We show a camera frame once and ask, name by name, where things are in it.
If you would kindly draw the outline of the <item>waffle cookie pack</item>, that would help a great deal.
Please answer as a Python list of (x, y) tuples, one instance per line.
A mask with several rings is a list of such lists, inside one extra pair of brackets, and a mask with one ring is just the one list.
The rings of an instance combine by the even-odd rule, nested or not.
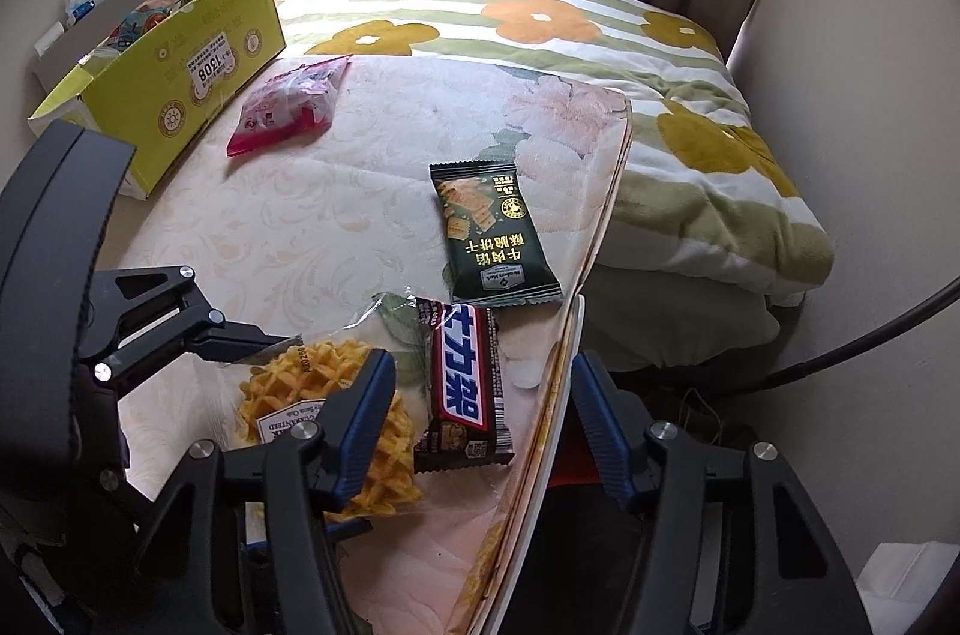
[(427, 428), (427, 362), (409, 293), (378, 293), (347, 326), (285, 339), (218, 375), (236, 411), (231, 442), (263, 445), (316, 429), (309, 481), (332, 516), (391, 516), (421, 498), (413, 452)]

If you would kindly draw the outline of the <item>snickers chocolate bar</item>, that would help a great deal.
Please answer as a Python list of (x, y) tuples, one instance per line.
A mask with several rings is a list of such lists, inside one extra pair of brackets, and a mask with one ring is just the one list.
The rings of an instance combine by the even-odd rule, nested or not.
[(500, 341), (493, 311), (416, 299), (427, 362), (428, 420), (413, 452), (416, 472), (509, 465)]

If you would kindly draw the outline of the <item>small pink candy bag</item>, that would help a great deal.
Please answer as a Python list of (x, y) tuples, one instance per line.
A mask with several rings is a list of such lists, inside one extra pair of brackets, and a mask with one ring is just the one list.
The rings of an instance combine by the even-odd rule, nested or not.
[(291, 137), (329, 130), (350, 63), (349, 56), (301, 63), (254, 89), (226, 142), (226, 157), (254, 154)]

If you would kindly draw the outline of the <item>blue white snack bag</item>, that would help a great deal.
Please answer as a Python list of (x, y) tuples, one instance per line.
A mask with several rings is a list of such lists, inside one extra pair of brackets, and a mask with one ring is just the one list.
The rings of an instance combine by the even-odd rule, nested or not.
[(185, 8), (194, 0), (146, 0), (125, 14), (124, 19), (103, 41), (103, 45), (116, 52), (127, 50), (135, 41), (155, 29), (156, 25)]

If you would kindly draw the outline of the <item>dark green biscuit pack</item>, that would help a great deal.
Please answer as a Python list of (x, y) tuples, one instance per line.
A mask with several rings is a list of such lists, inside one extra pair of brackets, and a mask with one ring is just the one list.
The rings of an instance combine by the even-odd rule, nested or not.
[(430, 178), (443, 213), (455, 302), (488, 308), (562, 302), (562, 286), (530, 217), (516, 165), (434, 164)]

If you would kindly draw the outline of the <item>yellow-green cardboard box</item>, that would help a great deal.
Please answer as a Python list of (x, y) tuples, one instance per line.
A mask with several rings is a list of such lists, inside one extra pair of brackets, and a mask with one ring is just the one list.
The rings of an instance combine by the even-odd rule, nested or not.
[(194, 0), (123, 52), (103, 41), (57, 82), (28, 126), (43, 134), (63, 119), (132, 144), (121, 193), (140, 201), (285, 48), (275, 0)]

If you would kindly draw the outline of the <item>tissue pack on headboard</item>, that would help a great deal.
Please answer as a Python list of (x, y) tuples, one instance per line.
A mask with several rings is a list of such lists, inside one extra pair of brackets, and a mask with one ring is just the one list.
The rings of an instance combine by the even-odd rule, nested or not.
[(96, 0), (64, 0), (65, 25), (73, 25), (96, 8)]

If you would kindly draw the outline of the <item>black clothes rack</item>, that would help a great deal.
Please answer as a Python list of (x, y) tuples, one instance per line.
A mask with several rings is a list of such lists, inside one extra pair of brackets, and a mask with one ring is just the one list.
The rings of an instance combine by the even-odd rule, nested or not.
[(844, 364), (848, 360), (856, 359), (859, 355), (880, 348), (887, 342), (893, 341), (893, 339), (923, 325), (926, 321), (934, 318), (936, 314), (942, 313), (942, 311), (955, 305), (958, 302), (958, 297), (960, 297), (960, 277), (955, 277), (947, 286), (942, 287), (928, 298), (924, 298), (923, 302), (916, 303), (916, 305), (903, 311), (884, 325), (877, 326), (877, 328), (857, 336), (856, 339), (844, 342), (838, 348), (818, 354), (812, 359), (800, 360), (800, 362), (784, 367), (784, 369), (766, 373), (758, 380), (739, 388), (737, 396), (754, 396), (754, 394), (763, 393), (763, 391), (787, 387), (797, 383), (797, 381), (805, 380), (809, 376), (832, 369), (836, 365)]

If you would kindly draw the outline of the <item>floral striped quilt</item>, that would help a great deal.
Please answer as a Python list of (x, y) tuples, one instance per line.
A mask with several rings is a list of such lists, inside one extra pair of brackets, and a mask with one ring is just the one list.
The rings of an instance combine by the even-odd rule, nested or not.
[(631, 125), (599, 259), (706, 277), (768, 297), (822, 286), (835, 250), (750, 121), (713, 37), (636, 0), (275, 0), (295, 55), (485, 63), (508, 73), (496, 157), (560, 220), (606, 113)]

